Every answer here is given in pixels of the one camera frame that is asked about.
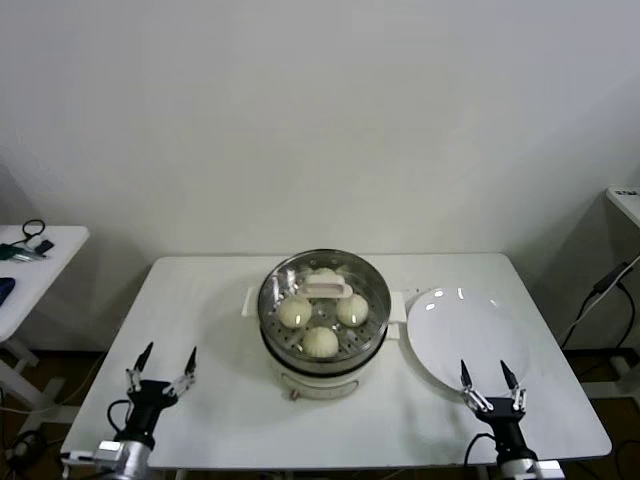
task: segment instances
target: steamed bun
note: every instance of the steamed bun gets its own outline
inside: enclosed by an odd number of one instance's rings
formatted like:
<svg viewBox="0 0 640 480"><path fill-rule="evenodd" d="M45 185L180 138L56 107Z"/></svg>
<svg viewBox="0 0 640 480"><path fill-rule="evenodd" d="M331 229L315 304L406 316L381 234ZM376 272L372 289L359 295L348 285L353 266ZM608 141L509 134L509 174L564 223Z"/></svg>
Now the steamed bun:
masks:
<svg viewBox="0 0 640 480"><path fill-rule="evenodd" d="M302 348L306 354L312 357L333 357L338 353L338 337L329 328L312 328L302 339Z"/></svg>
<svg viewBox="0 0 640 480"><path fill-rule="evenodd" d="M300 295L292 295L280 304L280 321L287 328L300 328L311 318L311 303Z"/></svg>
<svg viewBox="0 0 640 480"><path fill-rule="evenodd" d="M369 304L362 296L354 293L338 300L336 307L338 320L347 327L357 327L364 323L369 314Z"/></svg>

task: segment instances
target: cable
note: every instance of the cable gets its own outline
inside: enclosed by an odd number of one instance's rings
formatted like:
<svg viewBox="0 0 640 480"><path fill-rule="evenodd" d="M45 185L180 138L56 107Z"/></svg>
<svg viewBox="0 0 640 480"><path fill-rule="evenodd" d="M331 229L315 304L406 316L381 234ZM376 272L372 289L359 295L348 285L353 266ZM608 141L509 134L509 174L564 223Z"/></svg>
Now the cable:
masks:
<svg viewBox="0 0 640 480"><path fill-rule="evenodd" d="M618 284L620 279L622 277L624 277L627 274L627 272L630 271L633 268L633 266L636 263L638 263L639 261L640 261L640 255L638 255L636 258L634 258L633 262L631 262L629 264L629 266L627 266L627 268L625 268L622 272L620 272L618 274L618 276L615 278L615 280L613 282L611 282L611 285L609 285L609 287L604 292L602 292L602 295L600 295L591 305L589 305L589 307L584 311L584 313L582 313L582 315L580 315L576 319L575 322L573 322L571 325L569 325L569 327L564 331L564 333L561 335L561 337L565 336L567 334L567 332L569 332L574 326L578 325L582 320L584 320L585 317L587 315L589 315L589 312L591 310L593 310L595 308L595 306L598 305L598 303L600 303L604 297L607 296L607 294L611 291L611 289Z"/></svg>
<svg viewBox="0 0 640 480"><path fill-rule="evenodd" d="M129 407L131 407L131 401L127 400L127 399L122 399L122 400L116 400L115 402L111 402L111 404L107 407L107 420L109 420L109 425L111 425L113 427L113 429L116 431L116 433L120 433L121 429L116 425L116 422L113 421L113 418L111 417L111 409L113 407L115 407L116 405L123 405L123 404L128 404Z"/></svg>
<svg viewBox="0 0 640 480"><path fill-rule="evenodd" d="M636 321L636 304L633 301L633 297L631 296L631 294L629 293L629 290L626 289L626 287L624 286L624 284L622 282L618 282L617 287L625 294L625 296L627 297L627 300L629 300L629 305L631 306L631 318L629 319L629 323L627 324L627 329L625 330L624 334L622 335L622 337L620 338L620 340L618 341L618 343L616 344L615 348L618 349L622 346L622 344L624 343L624 341L627 339L627 337L629 336L629 334L631 333L631 330L633 329L633 325L635 324ZM607 362L609 361L609 358L604 358L603 360L601 360L600 362L596 363L595 365L592 365L591 367L587 368L586 370L580 372L580 373L576 373L576 377L582 377L583 375L586 375L587 373L600 368L602 365L605 365Z"/></svg>
<svg viewBox="0 0 640 480"><path fill-rule="evenodd" d="M27 232L27 227L32 223L40 224L40 231L35 233ZM42 220L41 218L31 218L22 224L22 234L24 235L24 238L22 240L18 240L17 242L10 243L9 245L18 245L20 243L28 242L29 240L31 240L31 238L35 237L36 235L40 235L42 232L44 232L46 228L47 228L47 224L44 223L44 220Z"/></svg>
<svg viewBox="0 0 640 480"><path fill-rule="evenodd" d="M578 465L581 469L583 469L585 472L587 472L589 475L591 475L596 480L602 480L602 477L597 475L593 470L591 470L589 467L587 467L584 463L576 462L576 465Z"/></svg>
<svg viewBox="0 0 640 480"><path fill-rule="evenodd" d="M620 348L624 343L624 341L629 336L629 333L631 333L633 324L636 321L636 304L634 303L633 297L629 293L629 290L626 289L626 287L622 284L622 282L618 282L617 287L622 291L622 293L625 294L625 296L627 297L627 300L629 300L629 305L631 305L631 319L629 320L629 324L627 325L627 330L624 332L624 335L622 336L620 341L616 344L616 348Z"/></svg>
<svg viewBox="0 0 640 480"><path fill-rule="evenodd" d="M582 302L582 305L580 306L580 310L578 311L578 315L576 316L576 322L582 316L582 312L584 312L584 309L587 307L587 303L589 303L589 300L591 300L596 295L597 295L597 292L595 290L591 290L591 293L589 293L589 295L587 295L587 298L584 299L584 302ZM571 335L573 335L573 331L576 329L577 326L578 326L577 323L574 323L574 325L571 326L571 328L569 329L569 334L564 339L564 342L562 342L562 345L560 345L560 349L564 350L564 347L567 346L567 342L569 342L569 339L571 338Z"/></svg>
<svg viewBox="0 0 640 480"><path fill-rule="evenodd" d="M75 397L78 393L80 393L80 391L85 387L85 385L87 384L87 382L91 378L91 374L94 372L96 367L100 364L100 362L104 359L104 357L106 355L107 355L107 352L103 353L102 355L100 355L98 357L98 359L95 361L95 363L91 366L91 370L89 370L89 373L87 374L87 376L84 379L84 381L80 384L80 386L71 395L69 395L67 398L62 400L60 403L58 403L58 404L56 404L56 405L54 405L52 407L42 408L40 410L17 410L15 408L5 408L4 405L3 405L0 408L0 411L2 411L2 412L11 412L11 413L19 413L21 415L31 415L32 413L44 413L44 412L48 412L49 410L55 410L56 408L64 405L65 403L67 403L69 400L71 400L73 397Z"/></svg>
<svg viewBox="0 0 640 480"><path fill-rule="evenodd" d="M640 440L625 440L616 448L616 453L614 458L616 461L616 471L618 472L618 476L620 477L620 480L624 480L624 476L622 475L622 468L620 468L620 453L622 453L622 449L624 447L632 444L640 445Z"/></svg>
<svg viewBox="0 0 640 480"><path fill-rule="evenodd" d="M400 475L402 472L404 472L406 470L406 468L401 468L400 470L396 470L393 473L390 473L389 475L387 475L386 477L382 477L380 480L389 480L395 476Z"/></svg>
<svg viewBox="0 0 640 480"><path fill-rule="evenodd" d="M471 442L469 443L467 451L464 454L464 468L467 468L469 466L469 455L471 455L471 449L473 448L475 443L483 437L490 438L494 442L496 441L496 437L494 437L490 433L479 433L475 437L473 437L473 440L471 440Z"/></svg>

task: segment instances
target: metal rim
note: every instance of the metal rim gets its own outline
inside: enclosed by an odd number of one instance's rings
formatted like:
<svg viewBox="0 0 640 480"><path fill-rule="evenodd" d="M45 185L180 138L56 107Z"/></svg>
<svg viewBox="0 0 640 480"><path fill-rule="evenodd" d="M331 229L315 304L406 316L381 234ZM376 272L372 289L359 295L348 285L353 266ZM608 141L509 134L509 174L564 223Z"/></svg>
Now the metal rim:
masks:
<svg viewBox="0 0 640 480"><path fill-rule="evenodd" d="M313 256L318 256L320 258L319 259L311 258L309 260L309 263L306 263L307 260L305 257L313 257ZM279 340L278 335L276 335L275 332L270 333L270 330L273 330L275 328L278 328L277 332L278 334L281 334L281 335L284 335L287 332L290 332L294 335L295 333L297 333L296 330L289 330L289 329L286 329L286 327L282 327L278 323L279 320L277 318L271 317L271 315L275 314L276 307L278 305L277 289L279 287L276 286L275 293L272 293L273 283L275 281L277 285L278 277L282 278L282 275L284 272L286 272L286 268L288 266L291 266L294 271L296 269L299 269L301 266L303 267L303 269L304 268L320 268L320 267L328 266L329 268L338 268L338 270L344 267L347 270L346 275L353 275L353 281L359 283L360 291L363 293L366 291L367 295L365 295L365 298L367 298L367 300L370 302L371 310L374 310L374 305L375 305L375 308L377 308L377 310L375 310L374 312L374 314L376 315L376 317L374 318L376 320L372 323L369 323L369 325L367 325L366 323L363 324L362 329L358 329L358 327L355 327L353 329L349 327L342 327L342 326L337 327L338 331L340 331L341 328L344 329L342 330L343 333L341 337L343 342L346 341L346 338L352 338L352 337L358 341L358 343L354 344L353 347L351 343L349 343L348 345L349 348L347 349L345 347L344 351L341 348L340 351L342 352L342 354L338 358L310 357L308 354L305 354L300 350L295 350L293 346L291 346L291 348L285 347L282 344L282 341ZM356 274L362 274L362 272L366 273L364 275L366 279L364 277L360 278L358 275L356 275ZM275 298L273 303L270 300L271 295L273 295ZM280 262L279 264L277 264L263 280L260 286L257 303L258 303L257 305L258 316L260 318L261 334L262 334L264 343L267 344L268 349L271 351L271 353L274 353L274 356L277 359L281 360L281 363L283 363L288 368L291 368L305 375L315 375L315 376L334 376L337 373L343 373L346 370L353 371L354 369L357 369L360 366L364 365L364 363L366 363L379 350L382 344L382 341L384 341L384 338L386 336L386 329L388 325L390 309L391 309L391 299L390 299L389 288L382 274L368 261L359 257L358 255L355 255L350 252L342 251L342 250L335 250L335 249L307 250L304 252L297 253L291 257L288 257L282 262ZM366 338L362 336L363 330L365 330ZM300 338L302 335L303 334L298 333L297 337ZM298 363L306 364L312 369L314 366L318 367L323 371L311 372L308 369L305 369L304 366L296 367L295 365L292 365L292 363L296 361ZM344 366L344 369L340 370L340 364L342 363L346 363L347 365Z"/></svg>
<svg viewBox="0 0 640 480"><path fill-rule="evenodd" d="M385 329L384 331L384 335L382 337L382 341L375 347L375 349L370 352L371 355L367 356L365 359L363 359L362 363L359 363L353 367L350 367L346 370L340 370L339 372L335 372L335 373L317 373L317 372L309 372L308 370L303 370L301 368L296 367L295 365L291 365L289 363L287 363L287 361L283 358L280 357L280 355L278 355L278 353L273 349L273 347L271 346L271 344L267 341L267 339L265 338L265 334L264 331L262 330L262 328L260 328L260 336L262 337L262 342L264 343L265 347L267 348L267 351L271 354L271 356L282 366L284 366L285 368L288 368L289 370L295 372L295 373L299 373L301 375L305 375L307 377L314 377L314 378L331 378L331 377L337 377L340 375L347 375L349 373L355 372L356 370L364 367L367 363L369 363L371 360L373 360L373 357L376 356L376 354L378 353L378 351L382 348L382 344L384 343L384 339L387 337L387 329Z"/></svg>

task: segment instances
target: white table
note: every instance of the white table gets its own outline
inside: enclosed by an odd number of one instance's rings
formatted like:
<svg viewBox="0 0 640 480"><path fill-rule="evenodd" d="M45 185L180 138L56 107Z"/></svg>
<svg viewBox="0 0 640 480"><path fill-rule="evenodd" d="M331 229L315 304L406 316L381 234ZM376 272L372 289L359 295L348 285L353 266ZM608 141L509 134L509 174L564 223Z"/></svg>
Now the white table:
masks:
<svg viewBox="0 0 640 480"><path fill-rule="evenodd" d="M46 253L46 260L25 263L0 261L0 277L16 280L13 291L0 306L0 342L2 348L19 359L15 368L0 361L0 382L31 410L53 406L64 379L51 379L42 392L27 382L20 373L26 365L36 366L38 358L11 337L87 240L89 231L80 226L47 226L44 235L55 245ZM13 243L23 238L21 226L0 225L0 243ZM37 428L43 422L71 423L76 411L75 407L59 407L42 415L31 415L22 431Z"/></svg>
<svg viewBox="0 0 640 480"><path fill-rule="evenodd" d="M459 285L510 309L531 346L522 430L540 458L606 455L611 442L509 260L487 255L368 256L394 291ZM386 341L372 371L343 399L286 399L267 364L258 326L242 318L247 288L280 257L158 260L142 287L64 443L92 451L111 439L105 412L125 397L125 369L155 346L144 377L173 379L198 347L197 383L160 417L155 468L324 469L461 464L486 427L458 396L431 383L406 339ZM494 463L480 441L474 463Z"/></svg>

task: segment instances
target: lid handle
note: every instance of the lid handle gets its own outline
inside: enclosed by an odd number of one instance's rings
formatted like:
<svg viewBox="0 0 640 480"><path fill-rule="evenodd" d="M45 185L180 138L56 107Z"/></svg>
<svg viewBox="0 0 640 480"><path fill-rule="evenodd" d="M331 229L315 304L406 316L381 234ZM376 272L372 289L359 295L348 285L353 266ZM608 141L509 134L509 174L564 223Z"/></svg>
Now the lid handle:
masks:
<svg viewBox="0 0 640 480"><path fill-rule="evenodd" d="M307 276L298 295L306 298L347 298L353 295L353 289L342 275L320 273Z"/></svg>

